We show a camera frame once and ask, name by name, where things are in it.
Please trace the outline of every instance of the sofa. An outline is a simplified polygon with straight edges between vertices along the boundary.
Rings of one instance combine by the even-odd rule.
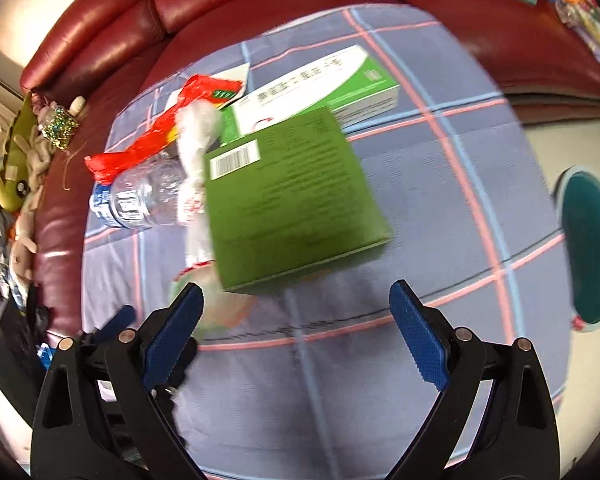
[[[25,67],[22,89],[87,98],[69,152],[50,169],[36,218],[34,279],[50,338],[81,328],[82,245],[93,186],[83,158],[143,89],[222,47],[323,9],[407,3],[431,13],[485,67],[523,123],[600,118],[600,65],[552,3],[519,0],[75,0]]]

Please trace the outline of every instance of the blue tablecloth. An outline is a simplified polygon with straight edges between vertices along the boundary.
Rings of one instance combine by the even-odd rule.
[[[555,399],[562,391],[571,292],[554,204],[506,99],[432,16],[408,6],[334,9],[222,49],[138,96],[107,149],[144,133],[195,73],[250,62],[252,91],[353,44],[401,85],[397,108],[345,132],[395,238],[379,260],[258,297],[238,326],[200,342],[174,416],[212,475],[386,475],[437,394],[388,313],[400,278],[483,340],[532,339]],[[142,317],[166,306],[183,246],[181,227],[112,230],[91,215],[84,328],[101,326],[122,303]],[[471,444],[487,392],[455,457]]]

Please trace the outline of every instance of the green and white box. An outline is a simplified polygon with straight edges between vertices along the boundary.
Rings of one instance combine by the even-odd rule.
[[[341,128],[391,110],[400,86],[360,46],[306,64],[222,111],[223,144],[289,117],[328,107]]]

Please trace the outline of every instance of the red plastic bag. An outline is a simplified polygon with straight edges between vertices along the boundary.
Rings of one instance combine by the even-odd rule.
[[[216,106],[222,105],[232,99],[241,87],[241,81],[196,74],[185,83],[178,94],[178,102],[158,117],[147,132],[138,137],[126,150],[86,156],[84,163],[93,173],[97,183],[112,184],[120,173],[137,166],[150,156],[157,155],[175,140],[174,128],[178,110],[196,99],[206,99]]]

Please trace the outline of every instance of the clear plastic bottle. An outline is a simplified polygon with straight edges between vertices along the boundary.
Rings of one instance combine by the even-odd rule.
[[[145,229],[178,221],[178,191],[186,174],[179,160],[162,155],[96,186],[91,209],[106,225]]]

